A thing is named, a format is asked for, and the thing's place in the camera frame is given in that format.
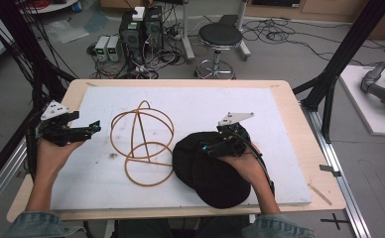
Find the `hand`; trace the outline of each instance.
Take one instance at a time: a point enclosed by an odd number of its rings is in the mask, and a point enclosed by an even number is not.
[[[251,149],[247,147],[240,157],[223,157],[219,159],[229,163],[245,180],[251,183],[257,195],[262,214],[280,213],[279,205],[270,189],[266,174],[254,154],[252,154]]]
[[[261,182],[262,179],[267,180],[260,163],[248,147],[240,157],[222,157],[219,159],[234,167],[251,184],[257,181]]]
[[[69,155],[84,142],[74,142],[59,147],[45,139],[38,143],[37,176],[57,175],[64,167]]]
[[[54,182],[69,155],[84,142],[59,147],[45,139],[38,143],[38,164],[34,186],[26,205],[27,211],[49,211]]]

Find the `white board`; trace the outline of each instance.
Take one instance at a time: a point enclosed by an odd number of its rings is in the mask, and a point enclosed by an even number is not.
[[[60,172],[53,189],[52,209],[206,206],[175,174],[162,184],[150,187],[134,184],[125,175],[125,158],[110,145],[110,123],[117,114],[137,108],[142,100],[166,113],[174,122],[171,149],[190,133],[216,131],[217,122],[227,112],[254,112],[255,116],[242,121],[241,125],[264,155],[276,185],[276,200],[280,204],[311,202],[270,89],[89,87],[80,106],[80,118],[72,127],[84,127],[100,120],[102,130],[77,149]],[[116,129],[116,134],[121,140],[129,141],[132,121],[120,123],[122,126]],[[148,121],[145,119],[143,124],[147,127]],[[153,140],[168,138],[169,131],[165,128],[153,131],[147,127],[145,130],[147,137],[162,135]],[[171,158],[170,153],[163,154]],[[165,171],[130,171],[136,178],[143,179],[153,179],[161,173]],[[254,191],[241,205],[247,204],[258,204]]]
[[[371,69],[349,65],[340,80],[371,135],[385,136],[385,105],[378,97],[360,89],[363,76]],[[385,87],[385,69],[376,84]]]

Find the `wooden table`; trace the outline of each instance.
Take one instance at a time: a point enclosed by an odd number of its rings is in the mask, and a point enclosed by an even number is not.
[[[319,144],[308,124],[302,109],[288,82],[282,80],[113,80],[78,79],[71,83],[62,102],[70,111],[77,110],[83,94],[90,86],[123,87],[259,87],[270,88],[290,137],[296,157],[308,184],[312,203],[307,205],[282,205],[282,211],[339,210],[344,209],[345,200],[336,179],[329,172],[320,170],[326,165]],[[32,181],[26,176],[7,219],[13,221],[22,212],[28,201]],[[216,209],[212,207],[153,208],[153,209],[106,209],[106,210],[61,210],[55,212],[62,220],[116,219],[141,217],[186,217],[229,214],[256,214],[258,206]]]

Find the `baseball cap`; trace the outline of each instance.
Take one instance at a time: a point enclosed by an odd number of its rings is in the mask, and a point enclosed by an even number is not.
[[[251,185],[230,164],[212,158],[203,144],[220,143],[218,132],[192,133],[176,143],[173,150],[175,175],[208,205],[229,208],[242,203]]]

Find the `round stool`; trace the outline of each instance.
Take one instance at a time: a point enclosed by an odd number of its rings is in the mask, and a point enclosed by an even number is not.
[[[235,79],[232,66],[220,60],[221,51],[230,51],[238,48],[242,42],[242,34],[235,27],[211,23],[198,31],[199,42],[214,50],[213,59],[202,61],[196,68],[194,75],[202,79]]]

